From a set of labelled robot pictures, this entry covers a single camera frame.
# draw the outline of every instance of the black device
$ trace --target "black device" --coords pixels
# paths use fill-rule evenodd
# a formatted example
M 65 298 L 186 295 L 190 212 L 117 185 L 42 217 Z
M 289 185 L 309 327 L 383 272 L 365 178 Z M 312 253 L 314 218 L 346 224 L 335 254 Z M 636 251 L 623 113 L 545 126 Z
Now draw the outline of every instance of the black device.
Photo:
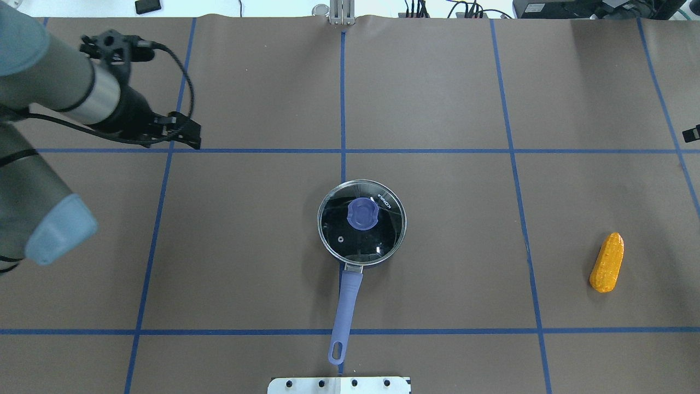
M 700 125 L 683 132 L 683 141 L 693 142 L 700 140 Z
M 136 0 L 134 5 L 136 6 L 136 13 L 139 15 L 161 9 L 160 0 Z
M 667 20 L 685 0 L 513 0 L 521 19 L 631 19 Z

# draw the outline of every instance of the purple handle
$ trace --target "purple handle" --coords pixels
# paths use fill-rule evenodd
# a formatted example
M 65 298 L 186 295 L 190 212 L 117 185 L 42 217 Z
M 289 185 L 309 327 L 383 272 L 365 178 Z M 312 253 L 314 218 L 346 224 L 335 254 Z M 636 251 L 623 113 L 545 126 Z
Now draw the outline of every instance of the purple handle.
M 341 365 L 345 361 L 352 315 L 355 312 L 355 301 L 361 283 L 362 273 L 343 270 L 340 300 L 338 300 L 338 310 L 335 311 L 335 324 L 333 325 L 333 333 L 330 335 L 330 348 L 328 349 L 328 361 L 333 365 Z

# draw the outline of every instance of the metal bracket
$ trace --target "metal bracket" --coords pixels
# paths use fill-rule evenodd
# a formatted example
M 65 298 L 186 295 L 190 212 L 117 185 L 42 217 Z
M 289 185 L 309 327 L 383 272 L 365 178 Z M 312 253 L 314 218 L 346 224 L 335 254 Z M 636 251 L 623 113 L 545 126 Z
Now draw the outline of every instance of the metal bracket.
M 410 394 L 411 378 L 399 376 L 277 378 L 267 394 Z
M 355 0 L 330 0 L 328 22 L 332 25 L 354 25 Z

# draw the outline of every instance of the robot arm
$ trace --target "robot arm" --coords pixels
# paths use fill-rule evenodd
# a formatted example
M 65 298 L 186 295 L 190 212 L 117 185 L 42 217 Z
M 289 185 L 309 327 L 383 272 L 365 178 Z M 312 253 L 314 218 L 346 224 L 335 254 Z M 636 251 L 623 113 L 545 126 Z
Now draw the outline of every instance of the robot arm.
M 97 221 L 80 197 L 14 122 L 42 118 L 128 144 L 149 147 L 177 141 L 200 148 L 200 126 L 190 118 L 192 107 L 187 116 L 161 116 L 129 86 L 132 62 L 152 60 L 157 49 L 175 59 L 194 97 L 184 67 L 162 44 L 109 30 L 84 36 L 78 51 L 0 2 L 0 275 L 24 258 L 49 264 L 97 231 Z M 87 127 L 32 114 L 28 108 L 33 103 Z

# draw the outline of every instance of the table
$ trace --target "table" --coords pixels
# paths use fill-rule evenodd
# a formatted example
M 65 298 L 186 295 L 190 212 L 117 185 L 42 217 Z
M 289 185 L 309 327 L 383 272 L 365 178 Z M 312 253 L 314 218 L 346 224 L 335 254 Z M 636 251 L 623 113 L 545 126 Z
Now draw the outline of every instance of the table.
M 332 376 L 339 266 L 325 194 L 402 198 L 404 244 L 367 270 L 345 376 L 415 393 L 700 388 L 700 102 L 693 22 L 324 18 L 48 20 L 167 43 L 195 83 L 203 149 L 133 149 L 18 126 L 99 233 L 2 278 L 12 393 L 264 393 Z M 186 106 L 166 57 L 134 67 Z M 616 290 L 587 284 L 605 236 Z

